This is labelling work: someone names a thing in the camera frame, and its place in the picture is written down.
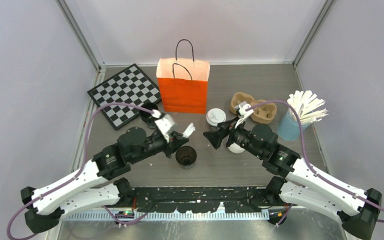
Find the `dark translucent coffee cup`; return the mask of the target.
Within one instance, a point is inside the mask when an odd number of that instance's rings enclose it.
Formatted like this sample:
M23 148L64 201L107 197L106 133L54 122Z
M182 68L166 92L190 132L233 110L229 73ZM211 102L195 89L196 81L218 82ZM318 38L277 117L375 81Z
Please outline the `dark translucent coffee cup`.
M213 124L213 123L208 123L208 128L211 130L211 131L218 131L220 128L218 127L218 124Z

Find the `white plastic cup lid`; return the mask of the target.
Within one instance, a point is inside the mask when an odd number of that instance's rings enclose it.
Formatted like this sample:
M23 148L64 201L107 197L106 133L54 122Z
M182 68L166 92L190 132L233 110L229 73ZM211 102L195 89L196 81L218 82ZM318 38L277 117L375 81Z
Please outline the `white plastic cup lid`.
M225 122L226 119L226 113L220 108L212 108L206 113L206 121L212 127L216 127L219 123Z

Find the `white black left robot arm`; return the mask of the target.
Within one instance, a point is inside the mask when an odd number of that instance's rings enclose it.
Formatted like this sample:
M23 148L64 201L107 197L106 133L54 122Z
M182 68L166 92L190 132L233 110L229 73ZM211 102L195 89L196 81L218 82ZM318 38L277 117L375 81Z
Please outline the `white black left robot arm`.
M100 206L128 207L133 202L134 191L122 175L131 170L131 165L158 153L170 158L189 141L194 130L192 126L183 133L173 131L165 139L158 129L147 136L143 128L132 127L116 143L88 160L82 170L42 188L23 188L20 194L24 204L38 199L24 214L26 225L38 234L78 212Z

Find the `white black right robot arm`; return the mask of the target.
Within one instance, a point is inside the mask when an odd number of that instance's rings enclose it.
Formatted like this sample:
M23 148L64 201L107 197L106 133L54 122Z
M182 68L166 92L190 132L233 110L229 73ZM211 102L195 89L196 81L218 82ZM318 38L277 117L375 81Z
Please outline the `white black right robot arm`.
M235 144L262 161L274 176L267 185L265 198L271 205L281 202L299 205L323 214L341 224L342 228L361 240L370 240L380 210L367 203L382 203L382 194L374 189L363 190L320 171L297 152L278 143L278 135L267 124L252 130L237 118L221 122L216 130L203 136L218 149L224 138L228 146Z

